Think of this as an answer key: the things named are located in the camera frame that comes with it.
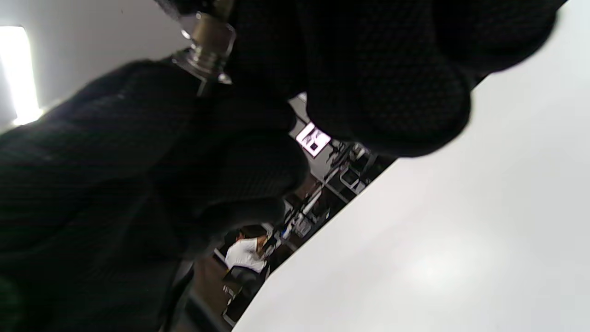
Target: desk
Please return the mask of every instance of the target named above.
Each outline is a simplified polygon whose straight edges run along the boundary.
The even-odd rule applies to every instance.
[[[590,2],[270,276],[234,332],[590,331]]]

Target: person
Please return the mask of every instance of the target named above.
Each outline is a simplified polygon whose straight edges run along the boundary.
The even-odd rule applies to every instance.
[[[157,1],[175,19],[211,2]],[[195,98],[169,58],[97,78],[0,136],[2,328],[171,330],[186,262],[281,220],[309,172],[290,98],[307,92],[335,139],[428,154],[466,126],[474,82],[533,54],[563,2],[241,0],[233,85]]]
[[[227,250],[225,255],[225,264],[228,269],[237,265],[252,269],[258,273],[263,271],[267,264],[264,259],[263,246],[268,237],[264,229],[262,229],[262,232],[254,232],[246,228],[240,230],[235,243]]]

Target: metal connector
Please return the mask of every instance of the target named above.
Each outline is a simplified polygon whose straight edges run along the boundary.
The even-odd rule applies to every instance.
[[[223,73],[235,41],[235,30],[226,20],[231,8],[219,9],[223,16],[217,18],[203,12],[181,18],[182,34],[192,41],[191,48],[173,57],[173,62],[201,80],[197,96],[207,96]]]

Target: white wall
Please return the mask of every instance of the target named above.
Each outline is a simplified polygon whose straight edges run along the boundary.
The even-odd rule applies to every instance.
[[[303,120],[309,122],[309,117],[307,116],[307,112],[306,112],[306,103],[301,100],[300,98],[293,98],[292,100],[289,101],[289,103],[291,104],[291,106],[293,107],[293,109],[295,110],[295,113],[297,113],[297,115],[302,118]],[[295,128],[293,128],[293,130],[291,131],[291,136],[293,138],[295,138],[297,136],[297,134],[299,134],[299,132],[301,132],[301,130],[303,130],[303,128],[305,128],[306,123],[303,123],[300,120],[297,120],[297,124],[295,125]],[[318,179],[322,179],[323,177],[325,177],[328,172],[330,171],[330,167],[328,165],[328,159],[330,157],[330,153],[332,152],[332,147],[331,146],[326,146],[315,158],[313,158],[310,154],[305,153],[307,160],[309,161],[309,168],[310,168],[310,172],[312,173],[313,176],[315,176]]]
[[[152,0],[0,0],[0,25],[22,25],[40,106],[127,61],[186,46]]]
[[[275,272],[234,332],[590,331],[590,2]]]

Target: textured black glove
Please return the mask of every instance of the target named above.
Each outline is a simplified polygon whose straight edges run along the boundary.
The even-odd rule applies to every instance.
[[[156,1],[174,18],[211,7]],[[564,2],[239,0],[228,71],[285,98],[307,91],[312,121],[337,139],[423,155],[463,130],[476,80],[543,44]]]
[[[0,281],[19,330],[155,331],[182,259],[282,220],[307,173],[294,112],[244,83],[197,100],[183,70],[137,62],[0,137]]]

